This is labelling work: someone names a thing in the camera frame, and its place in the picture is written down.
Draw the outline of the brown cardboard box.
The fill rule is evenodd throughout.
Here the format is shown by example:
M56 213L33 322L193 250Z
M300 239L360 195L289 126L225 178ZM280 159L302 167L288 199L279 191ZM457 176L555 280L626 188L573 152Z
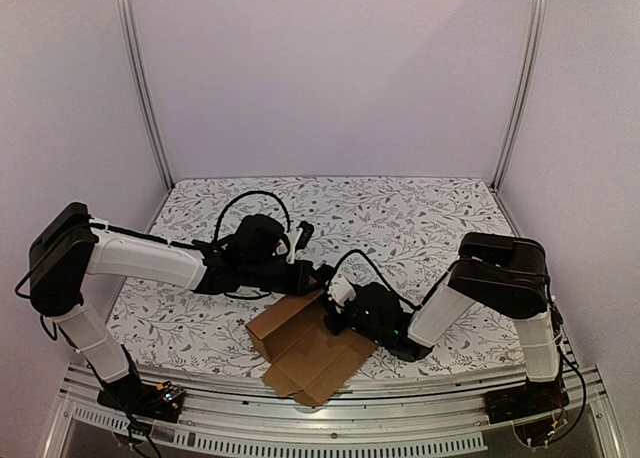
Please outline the brown cardboard box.
M269 363L263 383L307 407L325 404L378 349L349 329L332 335L323 297L319 290L285 295L246 325L253 348Z

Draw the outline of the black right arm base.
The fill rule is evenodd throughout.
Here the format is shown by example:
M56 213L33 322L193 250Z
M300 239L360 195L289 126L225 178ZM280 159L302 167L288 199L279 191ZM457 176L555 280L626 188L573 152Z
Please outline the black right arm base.
M512 422L517 440L529 449L548 448L570 435L584 415L587 384L578 375L581 403L577 416L569 422L569 394L562 378L552 382L531 382L483 395L484 412L490 424Z

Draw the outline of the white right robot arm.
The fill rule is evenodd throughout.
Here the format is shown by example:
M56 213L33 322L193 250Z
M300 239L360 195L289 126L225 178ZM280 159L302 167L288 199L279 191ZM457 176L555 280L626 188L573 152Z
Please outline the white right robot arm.
M322 265L315 278L326 297L324 322L338 335L350 329L406 362L428 356L440 337L471 306L482 304L509 318L521 345L526 379L517 405L537 414L556 395L562 367L561 319L550 297L546 253L538 242L469 232L457 258L418 304L396 292L384 277L358 285Z

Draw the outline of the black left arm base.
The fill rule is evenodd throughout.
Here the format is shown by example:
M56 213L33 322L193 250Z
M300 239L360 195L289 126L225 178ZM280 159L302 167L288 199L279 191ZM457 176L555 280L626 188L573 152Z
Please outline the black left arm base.
M101 386L97 402L125 414L177 423L186 396L185 388L171 381L146 384L141 380L136 365L130 359L127 359L127 364L125 376L110 383L93 370Z

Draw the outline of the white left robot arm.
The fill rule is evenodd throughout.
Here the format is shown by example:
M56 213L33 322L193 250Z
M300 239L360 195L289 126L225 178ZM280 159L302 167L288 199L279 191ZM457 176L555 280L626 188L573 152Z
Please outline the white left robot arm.
M132 377L125 350L86 303L88 275L114 275L173 285L200 295L225 295L241 287L304 296L321 285L312 262L298 258L313 234L307 222L293 226L264 215L245 217L235 233L209 241L169 241L114 226L72 202L29 249L29 269L15 287L51 320L107 384L128 412L148 404L146 386Z

